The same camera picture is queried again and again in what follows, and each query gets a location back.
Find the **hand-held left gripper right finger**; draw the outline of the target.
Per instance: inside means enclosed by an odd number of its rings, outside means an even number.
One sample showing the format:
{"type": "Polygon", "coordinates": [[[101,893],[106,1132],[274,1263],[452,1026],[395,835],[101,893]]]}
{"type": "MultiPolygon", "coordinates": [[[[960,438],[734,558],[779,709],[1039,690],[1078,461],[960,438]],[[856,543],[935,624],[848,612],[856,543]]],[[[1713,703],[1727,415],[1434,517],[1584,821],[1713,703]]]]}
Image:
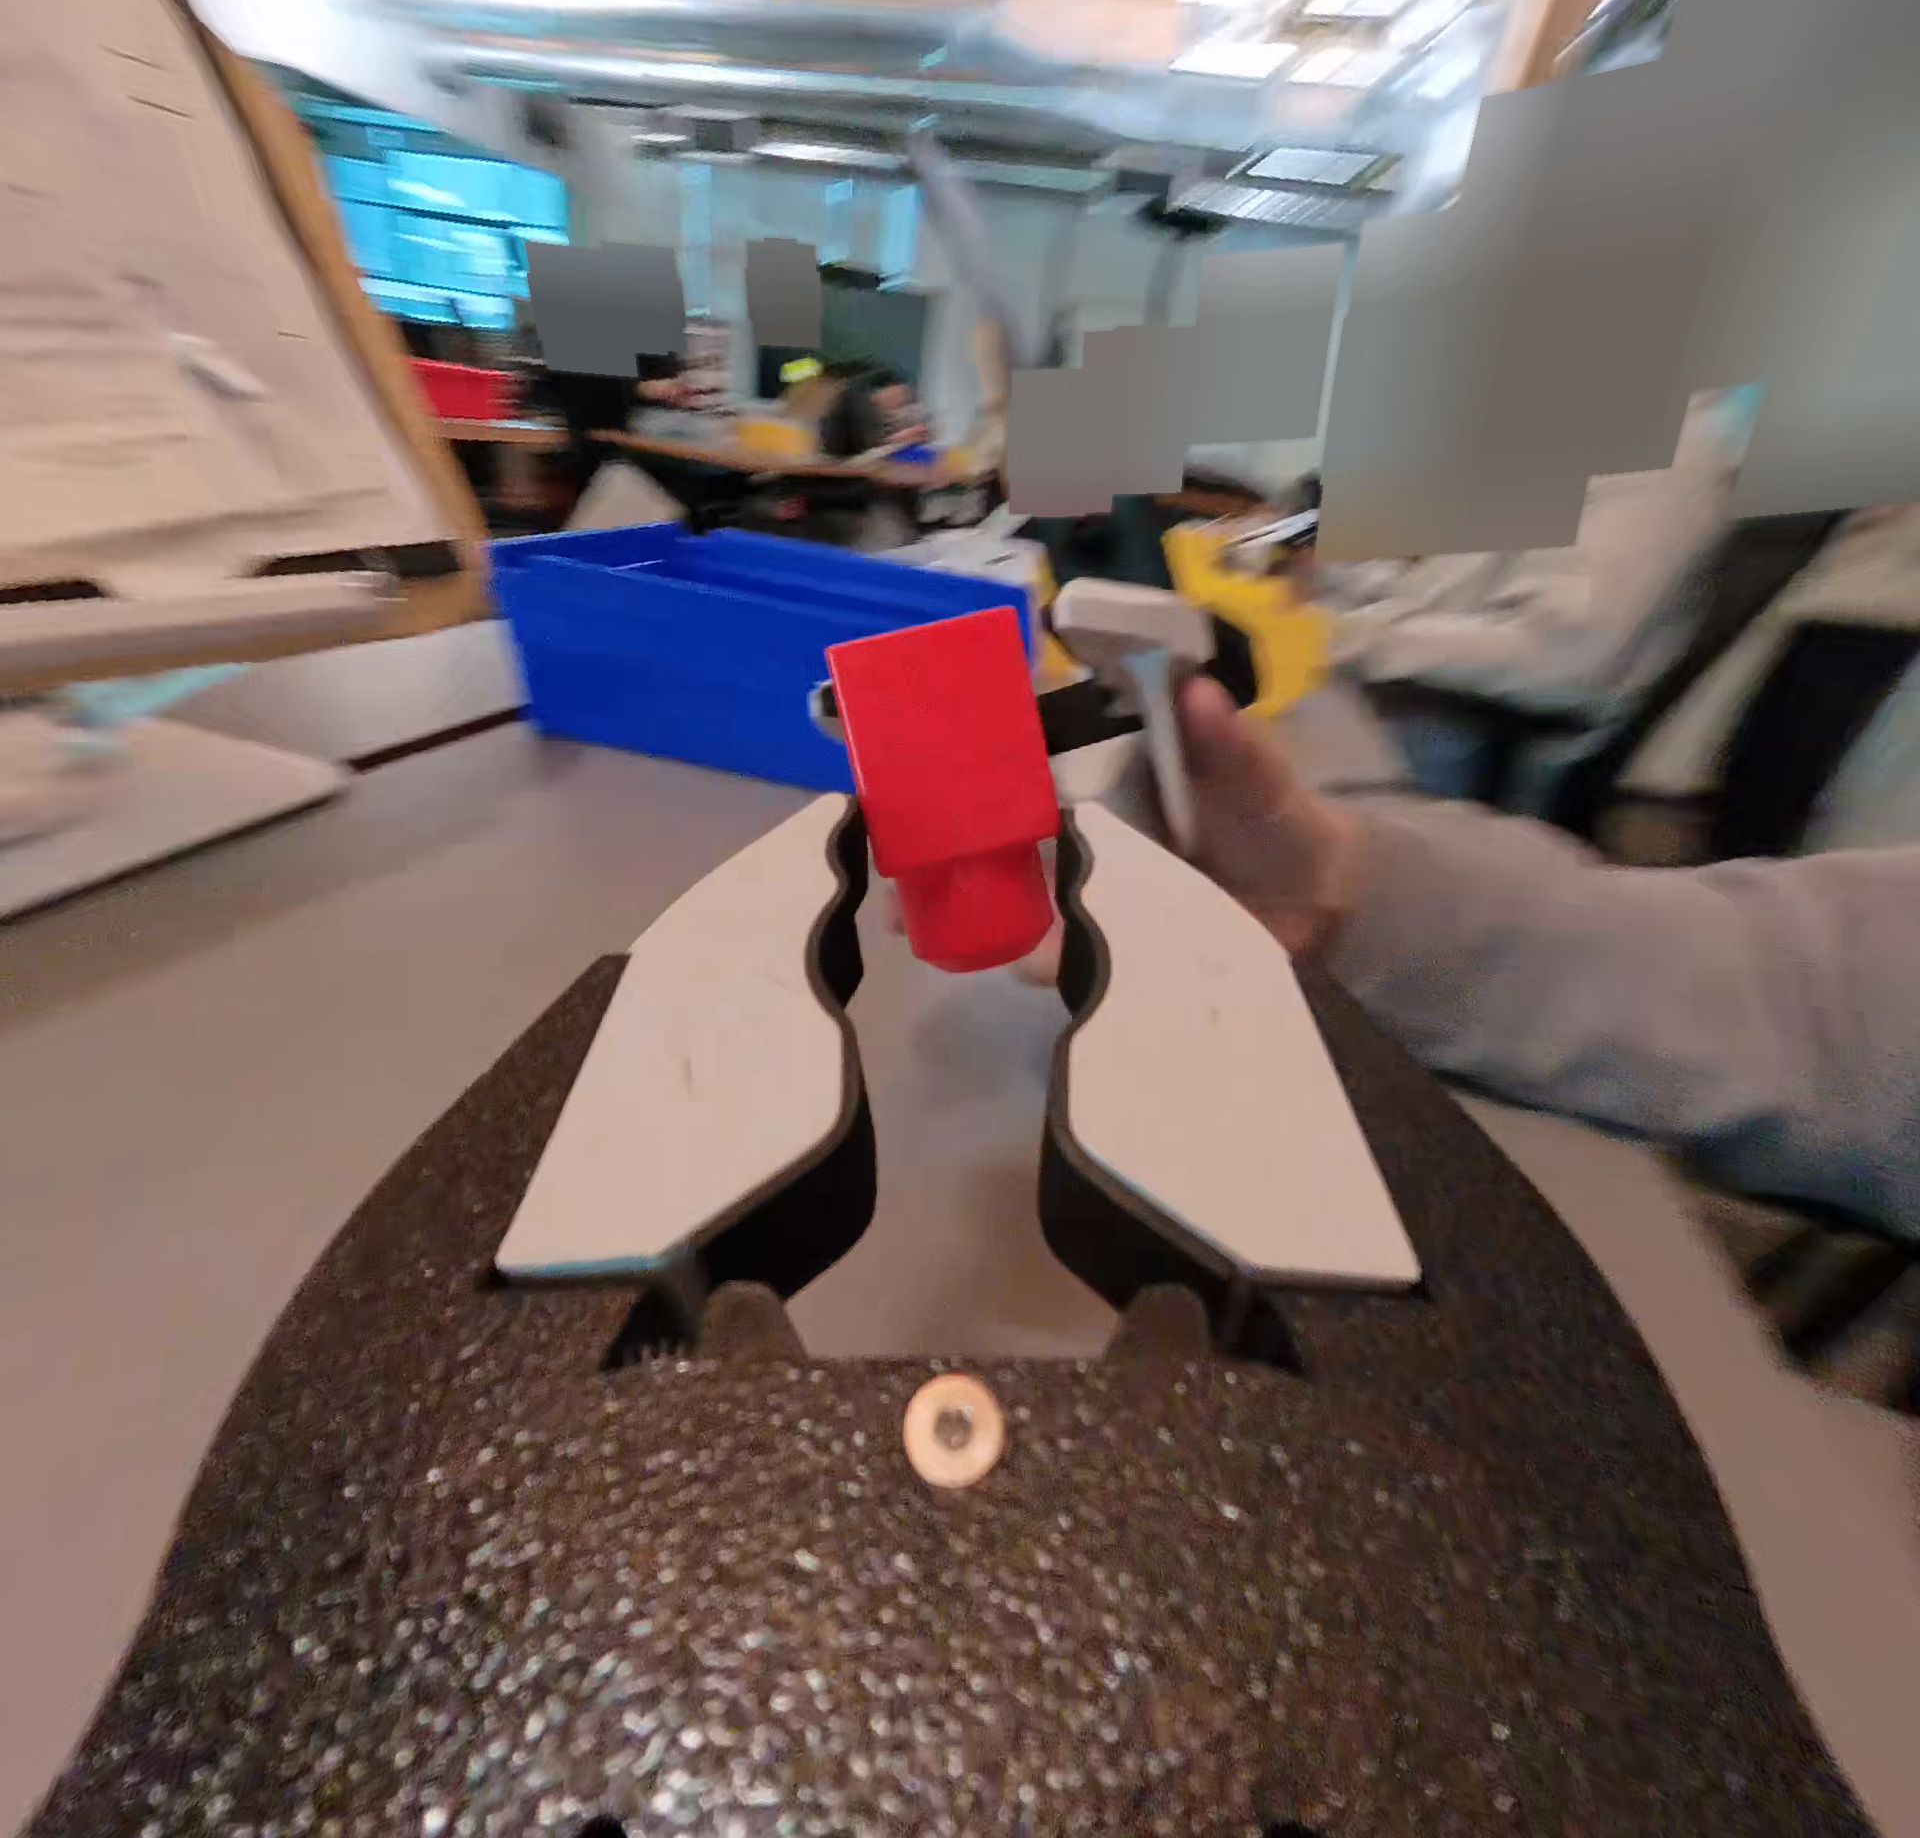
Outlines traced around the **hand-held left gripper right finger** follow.
{"type": "Polygon", "coordinates": [[[1422,1258],[1285,945],[1106,805],[1063,825],[1057,899],[1068,1029],[1039,1209],[1068,1275],[1097,1297],[1414,1293],[1422,1258]]]}

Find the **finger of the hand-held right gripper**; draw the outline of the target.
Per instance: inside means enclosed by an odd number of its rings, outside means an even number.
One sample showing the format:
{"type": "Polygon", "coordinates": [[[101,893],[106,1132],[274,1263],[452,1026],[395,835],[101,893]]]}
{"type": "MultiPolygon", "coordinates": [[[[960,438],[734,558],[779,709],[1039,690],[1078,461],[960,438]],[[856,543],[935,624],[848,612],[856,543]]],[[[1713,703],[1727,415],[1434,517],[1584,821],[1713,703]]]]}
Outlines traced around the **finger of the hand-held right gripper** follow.
{"type": "Polygon", "coordinates": [[[1119,715],[1137,720],[1141,774],[1154,791],[1166,848],[1197,853],[1197,800],[1190,791],[1182,690],[1216,659],[1213,618],[1169,588],[1123,579],[1068,579],[1050,626],[1119,715]]]}

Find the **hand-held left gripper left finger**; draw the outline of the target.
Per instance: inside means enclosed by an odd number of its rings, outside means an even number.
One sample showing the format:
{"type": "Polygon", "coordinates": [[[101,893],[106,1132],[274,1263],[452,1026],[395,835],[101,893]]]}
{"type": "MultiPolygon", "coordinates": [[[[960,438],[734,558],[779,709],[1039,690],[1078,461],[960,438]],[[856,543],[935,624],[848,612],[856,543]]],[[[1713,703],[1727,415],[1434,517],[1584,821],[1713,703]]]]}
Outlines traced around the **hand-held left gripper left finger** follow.
{"type": "Polygon", "coordinates": [[[827,794],[631,945],[497,1247],[502,1281],[793,1298],[854,1250],[875,1211],[848,1018],[863,893],[856,800],[827,794]]]}

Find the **red plastic block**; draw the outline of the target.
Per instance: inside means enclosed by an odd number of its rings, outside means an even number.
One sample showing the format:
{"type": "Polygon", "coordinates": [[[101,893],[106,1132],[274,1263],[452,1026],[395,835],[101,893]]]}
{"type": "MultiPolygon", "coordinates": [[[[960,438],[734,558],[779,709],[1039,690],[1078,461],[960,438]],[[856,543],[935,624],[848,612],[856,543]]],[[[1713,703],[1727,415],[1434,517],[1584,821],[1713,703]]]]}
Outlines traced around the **red plastic block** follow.
{"type": "Polygon", "coordinates": [[[915,959],[953,976],[1027,956],[1052,925],[1059,800],[1020,609],[827,647],[875,873],[915,959]]]}

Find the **person's right forearm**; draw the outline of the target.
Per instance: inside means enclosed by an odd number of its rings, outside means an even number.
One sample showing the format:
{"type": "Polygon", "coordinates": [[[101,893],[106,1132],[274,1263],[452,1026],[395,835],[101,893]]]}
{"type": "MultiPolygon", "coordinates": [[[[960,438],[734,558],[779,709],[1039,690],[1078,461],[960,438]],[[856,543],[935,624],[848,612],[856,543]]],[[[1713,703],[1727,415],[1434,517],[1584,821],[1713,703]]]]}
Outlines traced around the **person's right forearm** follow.
{"type": "Polygon", "coordinates": [[[1611,867],[1472,805],[1353,796],[1340,986],[1410,1057],[1917,1234],[1917,848],[1611,867]]]}

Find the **grey desk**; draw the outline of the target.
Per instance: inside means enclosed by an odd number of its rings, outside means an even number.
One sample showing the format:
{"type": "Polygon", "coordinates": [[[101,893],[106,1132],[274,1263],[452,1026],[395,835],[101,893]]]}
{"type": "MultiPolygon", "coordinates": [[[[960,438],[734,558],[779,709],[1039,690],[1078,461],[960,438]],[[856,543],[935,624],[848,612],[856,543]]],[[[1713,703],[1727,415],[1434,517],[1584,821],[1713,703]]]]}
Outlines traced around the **grey desk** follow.
{"type": "MultiPolygon", "coordinates": [[[[326,1241],[591,959],[800,805],[500,723],[4,929],[4,1834],[326,1241]]],[[[1917,1419],[1783,1362],[1652,1151],[1463,1106],[1639,1324],[1827,1748],[1917,1834],[1917,1419]]]]}

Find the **person's right hand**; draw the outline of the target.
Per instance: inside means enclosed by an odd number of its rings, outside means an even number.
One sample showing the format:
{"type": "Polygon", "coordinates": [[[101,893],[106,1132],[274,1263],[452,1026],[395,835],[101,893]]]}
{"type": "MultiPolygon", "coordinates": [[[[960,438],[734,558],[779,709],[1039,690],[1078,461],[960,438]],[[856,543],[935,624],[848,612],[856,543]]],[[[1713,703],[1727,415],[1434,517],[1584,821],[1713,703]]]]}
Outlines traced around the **person's right hand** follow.
{"type": "Polygon", "coordinates": [[[1353,899],[1355,820],[1316,791],[1264,723],[1197,674],[1175,702],[1190,858],[1290,959],[1318,956],[1353,899]]]}

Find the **yellow plastic bin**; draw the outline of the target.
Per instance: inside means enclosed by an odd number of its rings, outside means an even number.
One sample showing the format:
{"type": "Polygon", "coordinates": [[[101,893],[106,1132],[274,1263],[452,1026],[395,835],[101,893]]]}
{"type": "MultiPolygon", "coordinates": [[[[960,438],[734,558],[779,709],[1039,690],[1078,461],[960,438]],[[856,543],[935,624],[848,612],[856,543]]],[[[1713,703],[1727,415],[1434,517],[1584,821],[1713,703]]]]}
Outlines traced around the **yellow plastic bin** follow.
{"type": "Polygon", "coordinates": [[[1277,720],[1328,678],[1330,618],[1303,583],[1316,523],[1303,510],[1164,531],[1171,588],[1213,626],[1213,677],[1253,720],[1277,720]]]}

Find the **tilted display board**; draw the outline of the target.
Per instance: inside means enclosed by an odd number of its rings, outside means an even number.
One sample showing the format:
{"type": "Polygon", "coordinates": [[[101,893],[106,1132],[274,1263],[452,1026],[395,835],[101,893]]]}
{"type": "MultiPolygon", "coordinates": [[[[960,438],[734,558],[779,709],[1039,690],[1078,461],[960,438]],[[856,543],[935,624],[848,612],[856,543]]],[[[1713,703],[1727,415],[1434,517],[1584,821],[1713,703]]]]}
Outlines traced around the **tilted display board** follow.
{"type": "Polygon", "coordinates": [[[943,245],[951,276],[970,294],[980,322],[994,334],[1007,368],[1044,368],[1044,334],[1016,303],[1016,284],[988,224],[988,213],[953,166],[929,122],[912,122],[903,137],[907,166],[924,193],[924,213],[943,245]]]}

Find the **blue plastic bin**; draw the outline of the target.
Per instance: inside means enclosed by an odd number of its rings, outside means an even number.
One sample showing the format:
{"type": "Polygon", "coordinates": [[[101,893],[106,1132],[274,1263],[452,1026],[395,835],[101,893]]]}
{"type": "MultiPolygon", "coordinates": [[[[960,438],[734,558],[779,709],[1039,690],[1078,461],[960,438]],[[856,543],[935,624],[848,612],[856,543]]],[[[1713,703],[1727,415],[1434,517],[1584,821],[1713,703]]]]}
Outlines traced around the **blue plastic bin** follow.
{"type": "Polygon", "coordinates": [[[848,794],[806,703],[840,641],[1010,608],[1027,587],[892,555],[680,523],[493,546],[493,598],[542,736],[848,794]]]}

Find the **wooden document board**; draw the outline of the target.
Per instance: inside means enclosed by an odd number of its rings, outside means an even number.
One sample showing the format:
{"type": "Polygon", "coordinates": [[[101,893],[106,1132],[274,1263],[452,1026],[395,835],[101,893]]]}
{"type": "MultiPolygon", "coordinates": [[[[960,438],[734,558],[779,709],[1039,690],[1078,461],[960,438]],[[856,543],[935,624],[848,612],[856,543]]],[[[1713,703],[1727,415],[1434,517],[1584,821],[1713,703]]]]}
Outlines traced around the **wooden document board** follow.
{"type": "Polygon", "coordinates": [[[4,695],[485,609],[277,86],[187,0],[4,0],[4,695]]]}

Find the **black office chair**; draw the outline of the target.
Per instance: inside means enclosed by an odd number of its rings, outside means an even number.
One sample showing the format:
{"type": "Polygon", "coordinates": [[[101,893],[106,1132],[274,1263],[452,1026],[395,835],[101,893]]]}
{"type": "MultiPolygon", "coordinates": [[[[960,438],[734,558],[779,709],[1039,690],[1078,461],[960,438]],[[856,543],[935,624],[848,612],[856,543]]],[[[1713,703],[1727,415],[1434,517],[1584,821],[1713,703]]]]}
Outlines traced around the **black office chair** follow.
{"type": "Polygon", "coordinates": [[[1917,662],[1917,507],[1848,515],[1678,690],[1598,807],[1629,867],[1786,858],[1917,662]]]}

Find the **red plastic bin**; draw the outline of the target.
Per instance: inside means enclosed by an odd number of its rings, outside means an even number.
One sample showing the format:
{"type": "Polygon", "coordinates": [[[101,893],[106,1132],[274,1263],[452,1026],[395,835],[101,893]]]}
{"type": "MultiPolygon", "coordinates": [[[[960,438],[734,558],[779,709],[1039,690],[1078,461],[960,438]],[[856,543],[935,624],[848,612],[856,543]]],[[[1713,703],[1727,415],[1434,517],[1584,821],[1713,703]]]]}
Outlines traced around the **red plastic bin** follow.
{"type": "Polygon", "coordinates": [[[456,422],[511,422],[519,415],[519,380],[513,371],[408,359],[425,407],[456,422]]]}

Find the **printed paper sheet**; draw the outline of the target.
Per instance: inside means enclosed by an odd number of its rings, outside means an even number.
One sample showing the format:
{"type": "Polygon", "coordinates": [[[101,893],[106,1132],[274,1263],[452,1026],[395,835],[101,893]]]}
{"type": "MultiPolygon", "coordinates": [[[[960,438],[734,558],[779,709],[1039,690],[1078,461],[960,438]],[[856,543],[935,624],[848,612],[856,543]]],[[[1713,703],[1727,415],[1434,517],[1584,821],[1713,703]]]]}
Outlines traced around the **printed paper sheet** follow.
{"type": "Polygon", "coordinates": [[[4,0],[4,587],[452,539],[180,0],[4,0]]]}

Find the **long spiral air duct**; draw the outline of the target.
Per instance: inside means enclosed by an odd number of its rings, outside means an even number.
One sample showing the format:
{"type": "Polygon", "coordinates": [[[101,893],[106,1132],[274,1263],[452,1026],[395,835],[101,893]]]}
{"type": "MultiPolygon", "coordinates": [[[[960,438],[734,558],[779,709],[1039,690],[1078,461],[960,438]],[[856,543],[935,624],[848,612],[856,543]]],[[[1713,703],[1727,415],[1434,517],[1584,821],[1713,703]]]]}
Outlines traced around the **long spiral air duct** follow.
{"type": "Polygon", "coordinates": [[[892,102],[1251,128],[1386,85],[1366,40],[1199,29],[1185,0],[342,0],[418,29],[439,67],[613,97],[892,102]]]}

